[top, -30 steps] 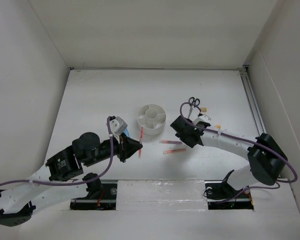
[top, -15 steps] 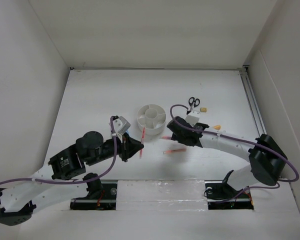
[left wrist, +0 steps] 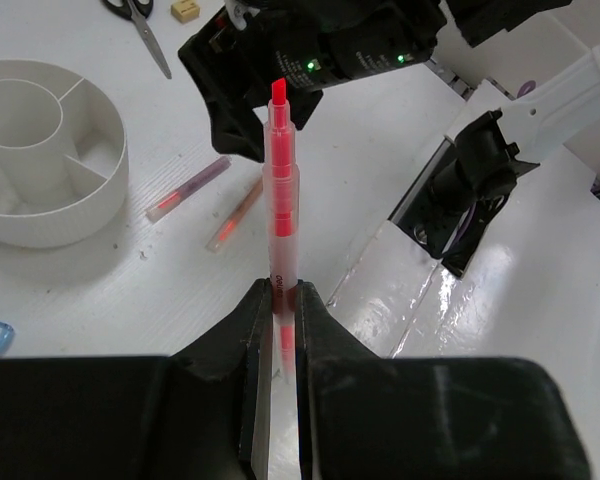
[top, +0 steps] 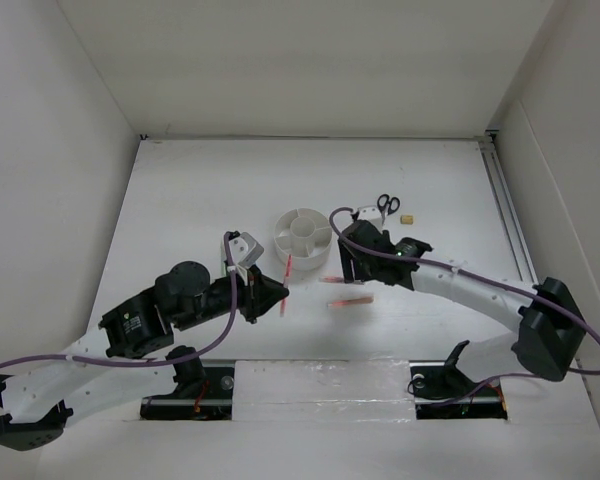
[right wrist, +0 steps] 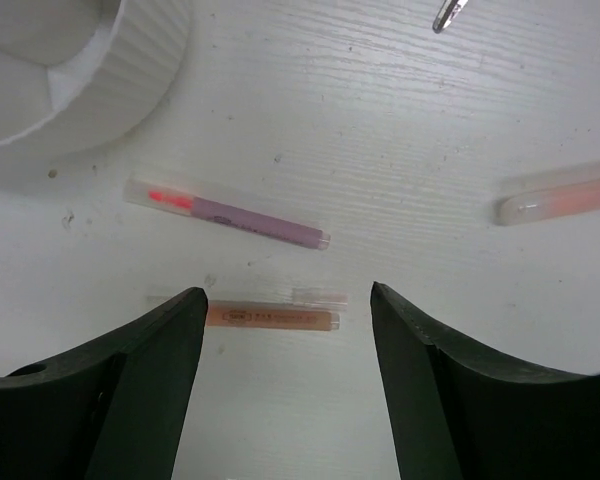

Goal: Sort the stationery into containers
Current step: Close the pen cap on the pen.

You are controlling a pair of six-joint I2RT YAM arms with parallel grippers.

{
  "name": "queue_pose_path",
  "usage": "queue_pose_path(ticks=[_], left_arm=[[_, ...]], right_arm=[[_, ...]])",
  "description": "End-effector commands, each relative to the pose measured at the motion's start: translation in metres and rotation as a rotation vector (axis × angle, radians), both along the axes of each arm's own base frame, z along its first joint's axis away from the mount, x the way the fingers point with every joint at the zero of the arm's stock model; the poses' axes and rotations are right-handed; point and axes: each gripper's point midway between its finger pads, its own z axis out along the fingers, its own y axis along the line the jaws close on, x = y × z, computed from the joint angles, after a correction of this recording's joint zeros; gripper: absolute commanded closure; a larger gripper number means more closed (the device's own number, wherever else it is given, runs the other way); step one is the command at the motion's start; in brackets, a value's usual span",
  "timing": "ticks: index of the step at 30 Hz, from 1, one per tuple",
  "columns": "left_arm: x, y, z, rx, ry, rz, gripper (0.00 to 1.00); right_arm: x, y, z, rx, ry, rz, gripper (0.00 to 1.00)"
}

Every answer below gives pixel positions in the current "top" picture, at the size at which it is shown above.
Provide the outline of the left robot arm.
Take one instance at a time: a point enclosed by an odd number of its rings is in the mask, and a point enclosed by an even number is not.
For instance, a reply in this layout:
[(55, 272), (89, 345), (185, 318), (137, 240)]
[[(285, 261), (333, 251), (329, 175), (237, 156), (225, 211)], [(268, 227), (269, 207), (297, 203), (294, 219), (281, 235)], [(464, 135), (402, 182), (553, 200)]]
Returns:
[(229, 266), (212, 279), (197, 262), (177, 264), (63, 352), (30, 357), (33, 369), (20, 375), (4, 375), (0, 367), (0, 445), (40, 448), (67, 427), (135, 399), (199, 403), (215, 384), (201, 357), (220, 342), (177, 346), (176, 332), (221, 316), (254, 324), (288, 295), (284, 283), (257, 266)]

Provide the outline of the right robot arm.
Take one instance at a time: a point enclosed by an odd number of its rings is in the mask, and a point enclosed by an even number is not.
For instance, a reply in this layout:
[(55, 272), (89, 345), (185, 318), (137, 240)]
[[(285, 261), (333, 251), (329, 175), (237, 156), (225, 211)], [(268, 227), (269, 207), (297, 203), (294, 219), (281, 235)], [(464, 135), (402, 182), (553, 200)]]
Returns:
[(394, 243), (386, 230), (357, 219), (338, 234), (346, 282), (375, 281), (443, 298), (496, 321), (505, 333), (462, 340), (443, 359), (419, 367), (409, 384), (422, 399), (457, 402), (502, 377), (560, 382), (588, 335), (567, 285), (494, 280), (435, 256), (426, 242)]

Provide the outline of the pink highlighter pen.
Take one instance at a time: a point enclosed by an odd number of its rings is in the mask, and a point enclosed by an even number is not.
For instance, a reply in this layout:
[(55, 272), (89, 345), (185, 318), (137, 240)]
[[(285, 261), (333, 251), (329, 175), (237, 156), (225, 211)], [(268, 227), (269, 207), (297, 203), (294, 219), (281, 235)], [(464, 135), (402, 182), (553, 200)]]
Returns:
[[(287, 257), (285, 274), (284, 274), (284, 278), (283, 278), (283, 286), (287, 290), (289, 289), (289, 282), (290, 282), (290, 278), (291, 278), (291, 274), (292, 274), (292, 261), (293, 261), (293, 257), (291, 254), (289, 254)], [(287, 296), (280, 302), (280, 309), (279, 309), (280, 318), (283, 318), (285, 316), (288, 294), (289, 294), (289, 291), (287, 292)]]

